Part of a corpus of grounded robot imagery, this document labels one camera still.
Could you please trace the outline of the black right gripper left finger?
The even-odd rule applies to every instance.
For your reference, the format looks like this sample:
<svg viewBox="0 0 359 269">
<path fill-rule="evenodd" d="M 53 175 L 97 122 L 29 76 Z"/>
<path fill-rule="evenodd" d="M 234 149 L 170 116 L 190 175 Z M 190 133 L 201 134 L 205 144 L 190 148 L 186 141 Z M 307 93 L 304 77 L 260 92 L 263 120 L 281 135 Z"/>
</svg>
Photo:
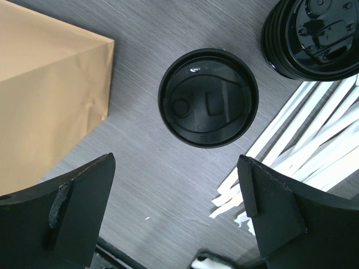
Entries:
<svg viewBox="0 0 359 269">
<path fill-rule="evenodd" d="M 112 153 L 1 196 L 1 268 L 90 267 L 111 191 Z"/>
</svg>

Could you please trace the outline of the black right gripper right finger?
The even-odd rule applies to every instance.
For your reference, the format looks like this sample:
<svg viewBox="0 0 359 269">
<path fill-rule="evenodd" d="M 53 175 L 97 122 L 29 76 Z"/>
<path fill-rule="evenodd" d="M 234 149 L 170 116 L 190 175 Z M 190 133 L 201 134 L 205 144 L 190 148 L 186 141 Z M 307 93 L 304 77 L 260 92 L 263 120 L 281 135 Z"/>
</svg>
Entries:
<svg viewBox="0 0 359 269">
<path fill-rule="evenodd" d="M 358 202 L 241 155 L 238 177 L 259 268 L 358 268 Z"/>
</svg>

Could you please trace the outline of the brown paper bag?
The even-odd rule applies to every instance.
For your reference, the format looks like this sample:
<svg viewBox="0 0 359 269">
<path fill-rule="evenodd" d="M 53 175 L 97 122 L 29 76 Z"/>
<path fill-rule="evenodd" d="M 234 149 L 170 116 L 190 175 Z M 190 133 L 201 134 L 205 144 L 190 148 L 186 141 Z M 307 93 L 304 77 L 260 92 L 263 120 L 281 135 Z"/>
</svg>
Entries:
<svg viewBox="0 0 359 269">
<path fill-rule="evenodd" d="M 36 184 L 106 119 L 114 45 L 1 2 L 1 194 Z"/>
</svg>

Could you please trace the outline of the black plastic cup lid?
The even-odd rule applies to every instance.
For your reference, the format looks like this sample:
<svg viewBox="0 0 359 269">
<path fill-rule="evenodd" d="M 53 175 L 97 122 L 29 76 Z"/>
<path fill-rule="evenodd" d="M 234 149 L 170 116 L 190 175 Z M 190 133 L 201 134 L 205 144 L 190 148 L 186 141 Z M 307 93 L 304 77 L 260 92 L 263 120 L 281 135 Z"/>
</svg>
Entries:
<svg viewBox="0 0 359 269">
<path fill-rule="evenodd" d="M 173 62 L 158 90 L 161 118 L 177 139 L 204 149 L 229 145 L 252 125 L 259 105 L 255 76 L 225 50 L 202 48 Z"/>
</svg>

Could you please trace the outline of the white wrapped straws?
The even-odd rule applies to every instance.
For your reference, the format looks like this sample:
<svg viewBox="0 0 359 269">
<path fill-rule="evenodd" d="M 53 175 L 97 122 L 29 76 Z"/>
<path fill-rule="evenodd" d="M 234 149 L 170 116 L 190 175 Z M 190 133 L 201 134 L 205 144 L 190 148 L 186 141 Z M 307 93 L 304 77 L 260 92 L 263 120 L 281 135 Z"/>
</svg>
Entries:
<svg viewBox="0 0 359 269">
<path fill-rule="evenodd" d="M 303 82 L 247 152 L 295 180 L 327 191 L 340 183 L 324 177 L 358 157 L 358 75 L 333 82 Z"/>
</svg>

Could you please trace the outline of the stack of black lids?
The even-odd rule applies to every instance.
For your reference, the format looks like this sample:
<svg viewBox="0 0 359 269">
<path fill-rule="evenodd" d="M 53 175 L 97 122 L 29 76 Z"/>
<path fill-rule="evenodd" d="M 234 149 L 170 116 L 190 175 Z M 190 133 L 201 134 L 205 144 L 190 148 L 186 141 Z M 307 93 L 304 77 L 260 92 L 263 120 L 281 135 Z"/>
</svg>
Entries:
<svg viewBox="0 0 359 269">
<path fill-rule="evenodd" d="M 338 81 L 358 74 L 358 1 L 279 1 L 266 18 L 261 49 L 280 75 Z"/>
</svg>

